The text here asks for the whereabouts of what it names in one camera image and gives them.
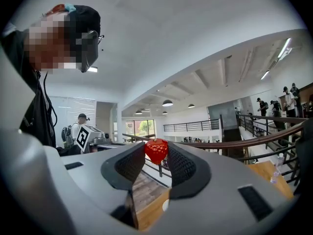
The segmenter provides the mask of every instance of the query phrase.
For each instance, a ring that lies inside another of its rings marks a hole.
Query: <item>black cap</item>
[[[86,118],[87,119],[87,117],[86,117],[86,115],[84,114],[84,113],[81,113],[81,114],[79,114],[79,116],[78,116],[78,118]]]
[[[100,15],[93,8],[85,5],[74,5],[76,11],[70,14],[75,14],[76,32],[87,33],[95,30],[100,36]]]

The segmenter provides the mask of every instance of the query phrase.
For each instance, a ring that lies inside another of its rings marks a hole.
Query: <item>ceiling beam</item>
[[[184,87],[183,85],[179,84],[178,82],[173,82],[171,83],[172,86],[174,86],[175,88],[181,90],[182,92],[185,92],[189,95],[192,95],[193,92],[191,90],[189,90],[188,88]]]
[[[204,89],[206,89],[206,90],[209,89],[209,84],[208,84],[208,82],[206,81],[205,77],[203,76],[203,74],[202,74],[202,72],[201,72],[200,70],[196,70],[195,72],[192,72],[191,74],[194,76],[195,80],[196,80],[199,84],[202,85],[202,87],[203,87]]]
[[[253,54],[254,54],[254,48],[249,49],[246,52],[246,57],[245,57],[245,60],[244,60],[244,64],[243,64],[243,67],[241,68],[241,74],[240,74],[240,77],[239,77],[239,82],[244,80],[244,78],[246,77],[249,69],[251,68],[251,64],[252,64],[252,60],[253,60]]]
[[[220,66],[220,74],[221,74],[221,79],[222,79],[222,84],[226,85],[226,73],[225,73],[225,59],[222,58],[219,60],[219,66]]]
[[[178,98],[176,98],[176,97],[174,97],[174,96],[170,96],[170,95],[165,94],[165,93],[162,93],[162,92],[154,92],[154,93],[152,93],[151,95],[153,95],[153,96],[158,96],[158,97],[162,97],[162,98],[165,98],[165,99],[171,99],[171,100],[179,101]]]
[[[269,54],[266,57],[266,59],[264,59],[264,62],[261,66],[260,69],[260,75],[264,75],[264,72],[266,72],[269,68],[269,66],[272,64],[272,62],[277,58],[277,55],[279,53],[278,50],[281,50],[282,45],[285,43],[285,41],[283,40],[279,40],[276,41],[275,43],[273,43],[272,47],[269,50]]]

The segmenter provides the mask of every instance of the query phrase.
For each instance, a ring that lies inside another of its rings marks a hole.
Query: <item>fluorescent light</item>
[[[291,38],[288,38],[288,39],[286,40],[284,47],[282,48],[282,50],[280,51],[280,53],[279,53],[279,55],[278,55],[278,58],[280,58],[280,57],[283,55],[285,49],[287,48],[287,45],[289,44],[290,39],[291,39]]]
[[[91,66],[87,71],[98,72],[98,67]]]
[[[265,76],[266,76],[268,73],[269,73],[269,70],[268,70],[267,72],[265,72],[265,74],[263,75],[263,77],[261,78],[261,80],[262,80],[263,78],[265,78]]]

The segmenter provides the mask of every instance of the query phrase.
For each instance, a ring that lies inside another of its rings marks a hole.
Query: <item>window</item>
[[[155,121],[153,119],[126,121],[126,134],[139,137],[155,134]]]

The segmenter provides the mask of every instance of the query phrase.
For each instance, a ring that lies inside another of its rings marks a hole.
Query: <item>green tree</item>
[[[148,127],[148,124],[147,124],[147,121],[142,121],[139,125],[139,130],[142,131],[142,132],[145,132],[146,135],[148,135],[148,128],[149,128],[149,131],[153,132],[153,120],[148,120],[148,123],[149,123],[149,127]]]

